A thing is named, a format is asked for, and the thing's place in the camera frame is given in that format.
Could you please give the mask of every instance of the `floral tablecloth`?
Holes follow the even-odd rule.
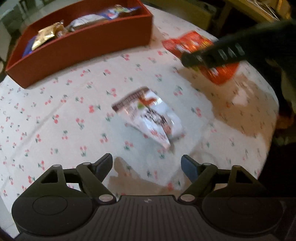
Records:
[[[0,194],[9,211],[51,165],[73,168],[105,153],[113,155],[114,164],[103,184],[116,196],[178,196],[190,185],[180,167],[183,154],[219,168],[242,165],[258,177],[278,111],[273,90],[248,63],[221,87],[184,68],[161,40],[190,30],[215,38],[148,8],[154,15],[149,46],[83,62],[28,89],[9,77],[1,83]],[[174,141],[173,151],[126,126],[111,108],[142,86],[157,92],[182,120],[185,134]]]

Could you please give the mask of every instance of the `wooden furniture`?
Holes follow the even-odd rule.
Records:
[[[249,16],[257,23],[274,21],[274,19],[269,14],[267,14],[265,11],[258,8],[255,4],[251,3],[248,0],[223,1],[226,4],[222,9],[219,18],[214,21],[215,30],[213,34],[216,36],[219,35],[231,9],[233,8]],[[192,4],[193,1],[189,3],[187,0],[146,0],[146,2],[163,8],[165,11],[172,14],[177,13],[177,15],[181,18],[195,24],[196,26],[204,30],[207,30],[211,24],[212,15],[208,11]],[[270,0],[269,6],[274,8],[282,18],[290,17],[290,6],[287,0]]]

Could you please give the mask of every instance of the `gold snack wrapper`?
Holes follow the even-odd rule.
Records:
[[[59,37],[62,36],[63,35],[62,33],[64,33],[64,31],[65,31],[64,29],[65,28],[64,28],[63,24],[60,22],[57,22],[51,26],[48,26],[46,28],[39,30],[38,34],[35,38],[35,41],[33,43],[32,50],[37,49],[42,44],[44,44],[47,40],[57,37],[57,33],[58,33]]]

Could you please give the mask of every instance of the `orange snack bag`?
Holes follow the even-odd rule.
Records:
[[[192,53],[202,48],[213,44],[212,41],[201,36],[196,31],[188,32],[178,39],[168,39],[162,41],[164,48],[170,51],[173,55],[181,58],[184,52]],[[239,63],[227,64],[221,67],[208,69],[205,66],[193,67],[194,70],[200,72],[208,78],[211,82],[221,85],[230,80],[237,70]]]

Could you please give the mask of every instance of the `yellow object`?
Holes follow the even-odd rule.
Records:
[[[279,0],[276,11],[282,18],[289,19],[291,17],[291,7],[287,0]]]
[[[200,69],[197,66],[192,66],[191,68],[197,73],[200,72]]]
[[[44,44],[47,40],[54,38],[57,33],[61,35],[61,32],[63,31],[64,31],[64,26],[59,22],[39,30],[38,35],[36,36],[35,41],[33,43],[32,50],[37,49],[42,44]]]

